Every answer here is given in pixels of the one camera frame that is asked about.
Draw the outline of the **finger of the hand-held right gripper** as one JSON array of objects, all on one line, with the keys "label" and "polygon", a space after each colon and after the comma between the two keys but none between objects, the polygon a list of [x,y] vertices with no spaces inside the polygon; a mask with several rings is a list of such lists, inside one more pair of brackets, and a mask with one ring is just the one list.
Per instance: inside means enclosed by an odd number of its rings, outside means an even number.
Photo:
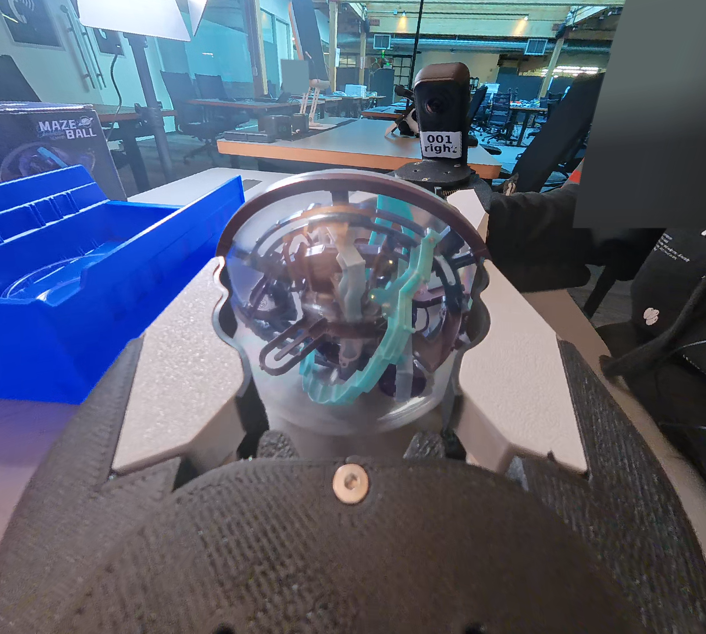
[{"label": "finger of the hand-held right gripper", "polygon": [[486,242],[489,227],[489,212],[485,209],[475,189],[457,190],[450,194],[450,204],[472,225],[482,241]]}]

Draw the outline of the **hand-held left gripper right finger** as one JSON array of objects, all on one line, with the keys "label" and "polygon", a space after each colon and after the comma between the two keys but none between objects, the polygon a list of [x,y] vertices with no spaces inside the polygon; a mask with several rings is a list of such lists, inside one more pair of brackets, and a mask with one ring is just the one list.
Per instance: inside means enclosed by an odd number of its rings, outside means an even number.
[{"label": "hand-held left gripper right finger", "polygon": [[465,461],[496,473],[514,457],[554,458],[576,474],[587,460],[560,354],[558,336],[495,265],[480,299],[489,311],[486,337],[460,364],[460,409],[454,431]]}]

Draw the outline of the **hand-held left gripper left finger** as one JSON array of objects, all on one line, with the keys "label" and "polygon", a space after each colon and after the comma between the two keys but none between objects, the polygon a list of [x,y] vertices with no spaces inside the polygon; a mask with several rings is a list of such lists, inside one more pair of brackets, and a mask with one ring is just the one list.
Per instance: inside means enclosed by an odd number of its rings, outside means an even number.
[{"label": "hand-held left gripper left finger", "polygon": [[199,474],[237,459],[242,360],[214,325],[222,261],[209,260],[143,334],[114,454],[117,474],[178,457]]}]

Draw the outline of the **clear maze ball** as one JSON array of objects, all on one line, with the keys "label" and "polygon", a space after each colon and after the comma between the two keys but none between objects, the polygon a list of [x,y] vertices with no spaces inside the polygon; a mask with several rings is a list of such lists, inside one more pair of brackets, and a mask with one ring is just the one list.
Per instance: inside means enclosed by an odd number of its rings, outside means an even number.
[{"label": "clear maze ball", "polygon": [[219,281],[269,425],[393,431],[453,402],[489,331],[486,242],[445,199],[356,170],[280,180],[227,222]]}]

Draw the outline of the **person's right forearm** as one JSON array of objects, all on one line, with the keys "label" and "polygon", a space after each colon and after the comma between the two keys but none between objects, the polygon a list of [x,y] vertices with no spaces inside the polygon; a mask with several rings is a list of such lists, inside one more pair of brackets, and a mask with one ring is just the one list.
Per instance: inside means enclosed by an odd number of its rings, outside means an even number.
[{"label": "person's right forearm", "polygon": [[569,183],[545,193],[492,193],[486,245],[520,293],[584,286],[590,267],[630,281],[664,232],[577,228],[578,192],[578,184]]}]

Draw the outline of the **maze ball box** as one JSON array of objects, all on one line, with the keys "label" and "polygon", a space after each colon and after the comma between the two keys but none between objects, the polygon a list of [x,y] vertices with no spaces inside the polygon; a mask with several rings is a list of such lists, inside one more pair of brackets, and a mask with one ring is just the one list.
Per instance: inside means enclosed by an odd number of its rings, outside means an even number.
[{"label": "maze ball box", "polygon": [[1,102],[1,181],[80,165],[110,199],[127,196],[93,105]]}]

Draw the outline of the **black fabric panel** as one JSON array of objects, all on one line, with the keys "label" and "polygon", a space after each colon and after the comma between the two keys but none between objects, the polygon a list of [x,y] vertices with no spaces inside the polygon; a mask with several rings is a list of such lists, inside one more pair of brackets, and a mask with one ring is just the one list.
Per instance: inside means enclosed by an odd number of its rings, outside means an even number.
[{"label": "black fabric panel", "polygon": [[592,125],[605,74],[575,79],[546,123],[520,154],[503,193],[540,192],[560,164],[568,162],[585,141]]}]

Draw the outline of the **wooden edged desk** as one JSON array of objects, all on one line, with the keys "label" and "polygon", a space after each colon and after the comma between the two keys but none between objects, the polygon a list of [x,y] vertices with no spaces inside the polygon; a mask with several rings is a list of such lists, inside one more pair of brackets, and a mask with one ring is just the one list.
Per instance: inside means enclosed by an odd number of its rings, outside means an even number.
[{"label": "wooden edged desk", "polygon": [[482,146],[471,147],[467,165],[442,159],[433,162],[416,137],[387,133],[383,120],[359,118],[351,123],[316,132],[310,137],[275,142],[217,141],[219,153],[231,158],[254,159],[259,170],[295,174],[325,168],[377,170],[397,174],[419,184],[453,187],[476,174],[486,180],[499,177],[500,163]]}]

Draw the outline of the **blue plastic tray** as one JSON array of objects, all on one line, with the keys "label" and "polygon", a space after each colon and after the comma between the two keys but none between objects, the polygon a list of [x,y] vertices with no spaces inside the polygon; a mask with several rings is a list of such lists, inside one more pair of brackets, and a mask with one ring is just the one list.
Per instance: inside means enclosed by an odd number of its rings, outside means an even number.
[{"label": "blue plastic tray", "polygon": [[1,184],[1,398],[80,404],[215,256],[241,176],[184,206],[110,200],[80,166]]}]

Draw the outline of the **person's black clothing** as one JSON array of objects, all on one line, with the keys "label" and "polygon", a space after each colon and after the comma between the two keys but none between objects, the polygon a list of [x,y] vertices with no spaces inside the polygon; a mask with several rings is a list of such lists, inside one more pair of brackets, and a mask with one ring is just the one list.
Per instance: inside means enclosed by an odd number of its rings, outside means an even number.
[{"label": "person's black clothing", "polygon": [[622,379],[705,478],[705,230],[666,229],[631,284],[631,319],[599,328]]}]

